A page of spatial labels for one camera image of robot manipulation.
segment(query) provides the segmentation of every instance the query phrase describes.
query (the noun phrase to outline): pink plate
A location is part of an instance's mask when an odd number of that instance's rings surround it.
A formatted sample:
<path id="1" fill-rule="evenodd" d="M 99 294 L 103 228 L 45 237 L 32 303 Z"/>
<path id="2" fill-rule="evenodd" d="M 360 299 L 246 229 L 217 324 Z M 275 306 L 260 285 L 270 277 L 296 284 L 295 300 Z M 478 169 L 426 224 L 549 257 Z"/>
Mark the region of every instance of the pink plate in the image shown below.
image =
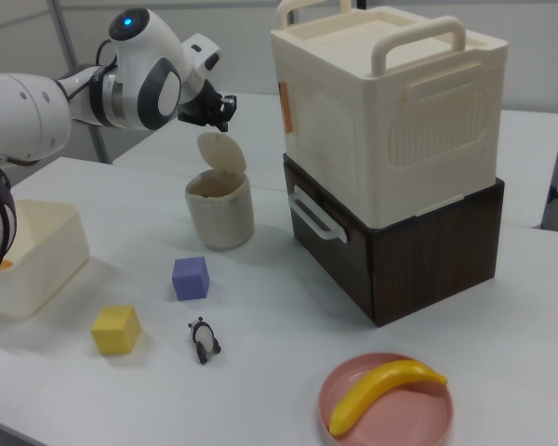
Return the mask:
<path id="1" fill-rule="evenodd" d="M 396 387 L 378 398 L 347 434 L 335 439 L 328 433 L 331 412 L 358 379 L 386 362 L 410 359 L 370 353 L 343 362 L 330 373 L 320 389 L 318 414 L 333 444 L 437 446 L 443 442 L 453 421 L 453 401 L 446 386 L 432 382 Z"/>

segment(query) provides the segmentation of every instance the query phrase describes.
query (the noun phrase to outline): yellow banana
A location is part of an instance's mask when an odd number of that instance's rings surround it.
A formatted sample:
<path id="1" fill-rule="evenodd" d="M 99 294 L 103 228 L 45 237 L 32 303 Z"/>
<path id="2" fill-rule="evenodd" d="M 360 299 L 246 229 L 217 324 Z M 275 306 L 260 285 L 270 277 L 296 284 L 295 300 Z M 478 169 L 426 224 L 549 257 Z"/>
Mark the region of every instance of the yellow banana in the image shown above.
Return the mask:
<path id="1" fill-rule="evenodd" d="M 328 422 L 328 431 L 333 437 L 343 435 L 378 397 L 394 387 L 418 381 L 446 385 L 445 376 L 418 361 L 392 361 L 371 370 L 335 406 Z"/>

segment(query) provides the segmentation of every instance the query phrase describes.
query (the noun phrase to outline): purple cube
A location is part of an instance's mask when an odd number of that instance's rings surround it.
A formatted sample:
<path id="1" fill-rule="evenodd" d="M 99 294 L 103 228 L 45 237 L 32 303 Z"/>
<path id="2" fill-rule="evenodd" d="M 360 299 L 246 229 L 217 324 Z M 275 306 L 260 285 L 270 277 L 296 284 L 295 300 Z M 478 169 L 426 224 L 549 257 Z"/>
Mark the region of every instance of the purple cube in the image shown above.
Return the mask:
<path id="1" fill-rule="evenodd" d="M 208 292 L 208 271 L 204 257 L 179 258 L 171 276 L 178 300 L 204 299 Z"/>

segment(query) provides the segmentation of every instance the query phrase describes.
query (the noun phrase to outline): toy panda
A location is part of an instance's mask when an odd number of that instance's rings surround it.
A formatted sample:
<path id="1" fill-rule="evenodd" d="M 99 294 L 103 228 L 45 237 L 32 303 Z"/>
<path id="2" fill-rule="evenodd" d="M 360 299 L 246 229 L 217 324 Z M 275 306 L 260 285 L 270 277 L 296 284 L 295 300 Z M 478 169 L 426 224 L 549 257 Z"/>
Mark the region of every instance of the toy panda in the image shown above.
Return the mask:
<path id="1" fill-rule="evenodd" d="M 193 342 L 196 344 L 196 354 L 201 364 L 206 363 L 206 356 L 212 351 L 216 354 L 221 352 L 219 341 L 213 335 L 211 326 L 198 318 L 198 321 L 189 323 L 193 335 Z"/>

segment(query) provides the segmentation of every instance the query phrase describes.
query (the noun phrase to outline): wooden box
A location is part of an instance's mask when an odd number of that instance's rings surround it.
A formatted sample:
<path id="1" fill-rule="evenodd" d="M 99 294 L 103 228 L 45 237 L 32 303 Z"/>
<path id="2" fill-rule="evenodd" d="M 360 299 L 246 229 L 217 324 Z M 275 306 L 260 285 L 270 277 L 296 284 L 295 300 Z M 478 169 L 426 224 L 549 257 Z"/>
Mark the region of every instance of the wooden box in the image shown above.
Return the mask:
<path id="1" fill-rule="evenodd" d="M 504 183 L 422 216 L 372 230 L 284 155 L 287 192 L 303 191 L 346 234 L 324 240 L 292 207 L 294 234 L 339 286 L 382 326 L 494 277 Z"/>

